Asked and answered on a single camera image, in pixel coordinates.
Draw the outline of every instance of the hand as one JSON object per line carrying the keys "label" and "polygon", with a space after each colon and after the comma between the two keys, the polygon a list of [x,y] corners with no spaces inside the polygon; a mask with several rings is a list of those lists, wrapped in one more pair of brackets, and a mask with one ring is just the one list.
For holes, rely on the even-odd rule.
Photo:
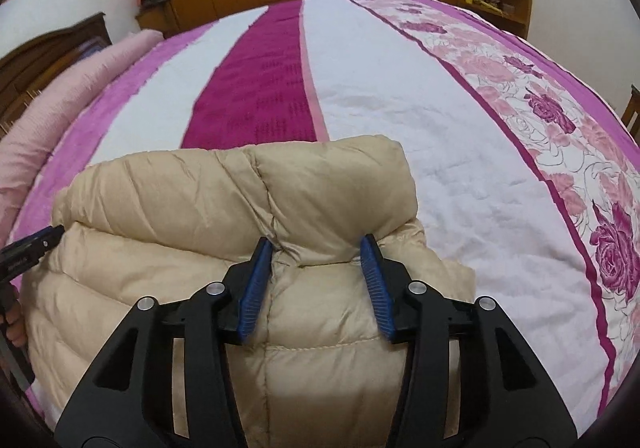
{"label": "hand", "polygon": [[[15,297],[20,295],[18,290],[14,287]],[[23,347],[27,343],[27,329],[24,325],[24,316],[22,315],[22,306],[20,302],[16,301],[13,307],[6,313],[6,320],[9,326],[6,330],[7,339],[16,347]],[[0,315],[0,324],[4,323],[2,315]]]}

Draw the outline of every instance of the beige puffer jacket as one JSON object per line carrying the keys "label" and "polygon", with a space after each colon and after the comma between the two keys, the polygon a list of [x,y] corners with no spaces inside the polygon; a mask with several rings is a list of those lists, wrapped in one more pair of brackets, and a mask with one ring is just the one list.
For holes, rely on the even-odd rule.
{"label": "beige puffer jacket", "polygon": [[[250,345],[227,350],[250,446],[383,446],[406,348],[378,333],[360,239],[375,234],[387,258],[443,295],[474,297],[473,272],[426,247],[416,213],[402,148],[382,136],[149,152],[91,167],[56,199],[60,246],[25,276],[36,376],[63,408],[140,297],[187,299],[249,259],[264,235],[277,251],[262,312]],[[181,364],[177,345],[175,429],[186,435]],[[454,356],[452,366],[455,376]]]}

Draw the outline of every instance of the purple stripe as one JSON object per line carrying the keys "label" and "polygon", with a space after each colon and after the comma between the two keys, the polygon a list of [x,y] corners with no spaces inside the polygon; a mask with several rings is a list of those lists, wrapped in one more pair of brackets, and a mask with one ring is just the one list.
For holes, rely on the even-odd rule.
{"label": "purple stripe", "polygon": [[526,147],[522,144],[522,142],[511,131],[511,129],[506,124],[506,122],[496,113],[495,110],[491,108],[491,105],[489,105],[484,100],[484,98],[469,84],[469,82],[465,80],[462,74],[460,74],[460,72],[458,72],[458,70],[452,64],[445,62],[441,58],[437,57],[435,54],[431,53],[418,38],[408,34],[407,32],[400,29],[399,27],[396,27],[392,22],[388,21],[382,15],[377,14],[371,8],[358,4],[354,0],[349,0],[349,1],[353,2],[356,6],[359,6],[360,8],[366,9],[367,11],[370,12],[370,14],[372,14],[377,19],[387,24],[389,27],[398,31],[398,33],[403,35],[405,38],[417,43],[420,49],[422,49],[425,53],[427,53],[431,57],[435,58],[447,70],[447,72],[451,74],[452,78],[455,79],[459,83],[459,85],[463,89],[465,89],[465,91],[468,92],[472,96],[472,98],[475,99],[475,101],[478,102],[478,104],[482,108],[484,108],[484,111],[487,113],[487,115],[489,115],[489,117],[492,120],[494,120],[495,124],[498,125],[498,127],[501,129],[504,135],[516,147],[516,150],[520,154],[520,157],[524,160],[524,162],[529,167],[529,169],[533,172],[533,174],[538,178],[539,181],[542,181],[546,184],[546,187],[549,190],[549,193],[551,195],[551,199],[556,204],[558,211],[562,215],[564,223],[569,231],[569,234],[574,241],[575,247],[580,253],[580,255],[582,256],[582,259],[584,260],[584,264],[586,266],[585,276],[591,284],[591,299],[593,300],[593,303],[596,307],[596,330],[598,333],[598,339],[600,340],[600,346],[602,346],[602,349],[605,351],[605,354],[609,359],[609,363],[607,364],[607,367],[604,372],[604,386],[602,388],[600,405],[598,408],[598,414],[601,414],[602,411],[604,410],[604,407],[607,405],[607,396],[609,395],[609,386],[611,383],[611,377],[613,375],[614,362],[616,360],[616,349],[613,346],[613,342],[607,335],[607,331],[608,331],[607,317],[604,309],[604,302],[602,301],[602,288],[597,283],[597,275],[596,275],[597,272],[596,272],[595,266],[591,261],[591,257],[589,256],[589,252],[587,251],[587,248],[585,247],[582,239],[580,238],[578,230],[574,226],[574,223],[572,222],[571,217],[569,216],[569,212],[566,209],[566,205],[564,204],[562,197],[558,193],[558,189],[556,189],[556,186],[552,182],[545,180],[544,176],[542,175],[542,172],[538,169],[538,165],[536,164],[536,161],[533,159],[531,154],[527,151]]}
{"label": "purple stripe", "polygon": [[412,1],[420,2],[430,6],[431,8],[442,11],[449,16],[457,18],[486,35],[491,36],[512,51],[527,57],[527,59],[542,70],[542,72],[545,72],[558,81],[558,83],[563,86],[569,94],[571,94],[573,99],[584,109],[584,111],[589,114],[607,134],[611,136],[634,168],[636,168],[636,170],[640,170],[640,148],[638,148],[636,142],[620,124],[618,118],[612,114],[612,111],[606,102],[585,86],[580,80],[575,78],[571,73],[562,69],[562,67],[557,63],[551,61],[545,56],[542,56],[539,51],[533,49],[518,37],[504,33],[484,20],[478,20],[468,12],[461,11],[449,4],[443,4],[437,0]]}
{"label": "purple stripe", "polygon": [[110,83],[78,116],[40,171],[40,181],[31,189],[18,215],[13,240],[49,225],[56,193],[69,186],[76,174],[84,170],[122,107],[163,63],[185,49],[209,27],[199,27],[159,43]]}
{"label": "purple stripe", "polygon": [[269,9],[240,37],[193,107],[182,148],[316,141],[300,49],[302,0]]}

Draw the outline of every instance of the wooden headboard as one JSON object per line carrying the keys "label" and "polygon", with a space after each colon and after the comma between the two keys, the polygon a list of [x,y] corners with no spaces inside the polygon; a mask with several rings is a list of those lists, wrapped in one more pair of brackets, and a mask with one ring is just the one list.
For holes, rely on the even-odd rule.
{"label": "wooden headboard", "polygon": [[43,34],[0,59],[0,139],[62,71],[109,46],[104,13]]}

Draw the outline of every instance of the floral pattern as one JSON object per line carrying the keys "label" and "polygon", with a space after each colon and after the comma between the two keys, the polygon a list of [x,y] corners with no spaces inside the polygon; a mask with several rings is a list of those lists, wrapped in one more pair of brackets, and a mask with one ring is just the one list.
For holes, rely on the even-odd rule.
{"label": "floral pattern", "polygon": [[430,0],[353,1],[454,66],[553,183],[598,274],[606,334],[616,353],[604,389],[610,399],[640,349],[640,174],[563,80],[462,14],[451,16]]}

